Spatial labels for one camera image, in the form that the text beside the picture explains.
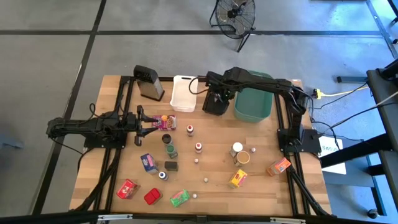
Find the wooden table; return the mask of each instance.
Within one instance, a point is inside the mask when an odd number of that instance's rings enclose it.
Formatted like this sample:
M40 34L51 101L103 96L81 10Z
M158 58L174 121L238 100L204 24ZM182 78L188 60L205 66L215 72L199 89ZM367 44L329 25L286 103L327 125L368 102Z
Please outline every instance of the wooden table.
M96 102L97 114L112 111L118 92L120 76L105 76ZM112 212L129 213L168 213L168 214L209 214L209 215L278 215L291 216L289 188L286 173L270 177L266 168L282 158L277 143L278 127L275 105L271 115L257 124L245 123L235 119L233 114L234 101L222 116L206 114L202 105L206 93L197 96L197 105L192 113L181 113L172 110L169 102L172 95L173 82L162 82L165 95L161 102L140 96L137 84L134 84L130 110L136 113L137 105L144 107L148 116L156 114L175 114L177 129L175 131L155 131L142 140L142 146L134 145L135 133L129 133L127 145L122 150L115 195L112 201ZM205 88L199 83L198 90ZM282 100L284 121L287 123L284 102ZM186 127L191 124L195 135L188 137ZM311 127L308 114L303 117L306 128ZM178 151L176 159L170 159L165 152L161 136L169 133ZM195 153L195 143L203 144L203 152ZM242 187L232 189L228 181L237 171L229 149L234 142L241 142L244 150L255 147L249 164L242 167L248 177ZM157 175L145 172L140 156L150 153L164 169L165 161L177 161L178 172L168 172L169 180L160 180ZM104 149L94 149L82 160L75 184L70 208L79 206L98 182L103 161ZM331 212L329 199L323 180L319 160L311 154L301 153L303 173L306 185L318 203L327 212ZM125 179L131 179L141 185L131 200L122 200L116 191ZM158 188L163 198L155 205L148 205L144 195L152 188ZM198 198L191 198L178 208L174 208L169 198L178 191L185 189ZM108 187L103 190L100 208L104 208ZM296 186L298 210L303 213L300 191Z

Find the green bin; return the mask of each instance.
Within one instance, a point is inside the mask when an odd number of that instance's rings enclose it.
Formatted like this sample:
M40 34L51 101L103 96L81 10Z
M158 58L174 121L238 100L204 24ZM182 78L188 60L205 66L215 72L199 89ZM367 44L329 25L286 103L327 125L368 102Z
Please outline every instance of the green bin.
M249 71L252 75L272 78L270 75L261 72ZM258 123L267 118L271 113L272 100L274 94L245 88L241 93L238 92L235 99L234 113L236 119L241 121Z

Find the gray floor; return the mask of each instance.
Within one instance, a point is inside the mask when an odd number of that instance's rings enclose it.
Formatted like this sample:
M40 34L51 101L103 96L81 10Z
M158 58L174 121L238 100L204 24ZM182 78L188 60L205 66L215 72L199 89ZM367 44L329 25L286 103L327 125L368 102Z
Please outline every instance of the gray floor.
M388 27L394 18L386 9L388 3L372 2ZM0 29L91 29L99 4L98 0L2 0ZM213 4L210 0L108 1L99 29L210 30L208 18ZM377 30L365 2L257 1L256 10L258 30ZM47 121L61 116L65 109L87 40L85 35L0 36L0 130L25 143L24 149L0 150L0 217L30 211L52 145L44 134ZM88 117L88 105L96 101L103 75L130 75L137 64L153 68L162 76L204 75L209 70L222 73L240 66L274 78L302 79L307 91L320 88L334 93L358 86L339 85L334 81L336 76L361 76L393 60L380 37L252 36L239 54L234 51L237 46L237 41L222 35L97 36L72 117ZM322 112L316 111L315 119L333 124L371 105L373 98L363 90ZM372 111L335 131L349 138L366 139L384 129L377 111ZM78 136L67 136L65 140L77 149L81 149L82 142ZM68 209L77 159L74 152L63 149L45 213ZM385 178L379 182L389 209L388 217L376 221L392 222L398 214ZM327 189L335 215L368 220L364 211L374 208L369 189L336 185L328 185Z

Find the small snack box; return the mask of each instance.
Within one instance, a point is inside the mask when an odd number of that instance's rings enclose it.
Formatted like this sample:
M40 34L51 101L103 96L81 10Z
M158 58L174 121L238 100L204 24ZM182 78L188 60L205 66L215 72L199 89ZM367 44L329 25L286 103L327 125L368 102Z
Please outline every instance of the small snack box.
M142 165L148 174L157 174L159 169L156 166L155 159L149 154L141 156Z
M162 197L162 192L160 192L158 189L153 188L148 192L148 194L145 194L144 200L147 202L148 205L153 205L155 204L161 197Z
M126 179L122 187L116 192L116 195L119 196L121 199L131 199L132 196L137 192L139 189L139 185L134 183L133 181Z
M245 173L243 170L238 170L235 175L232 176L231 180L229 181L229 186L232 187L233 189L236 189L240 186L242 186L244 180L246 180L246 177L248 176L247 173Z
M155 115L152 118L158 122L153 122L152 127L161 131L173 131L177 127L175 115Z
M179 193L175 194L173 197L170 198L172 205L176 208L180 206L182 203L189 200L189 194L186 190L182 190Z
M268 167L267 172L270 176L280 174L286 170L290 165L292 165L285 157L280 161L274 162L270 167Z

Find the black fan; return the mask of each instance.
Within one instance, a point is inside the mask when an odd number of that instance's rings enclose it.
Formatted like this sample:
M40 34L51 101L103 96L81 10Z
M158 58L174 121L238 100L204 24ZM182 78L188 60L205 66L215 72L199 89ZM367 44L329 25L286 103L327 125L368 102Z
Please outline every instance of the black fan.
M242 39L238 52L248 40L256 18L254 0L216 0L216 6L210 16L212 27L218 26L222 33L232 39ZM217 25L211 24L211 18L216 14Z

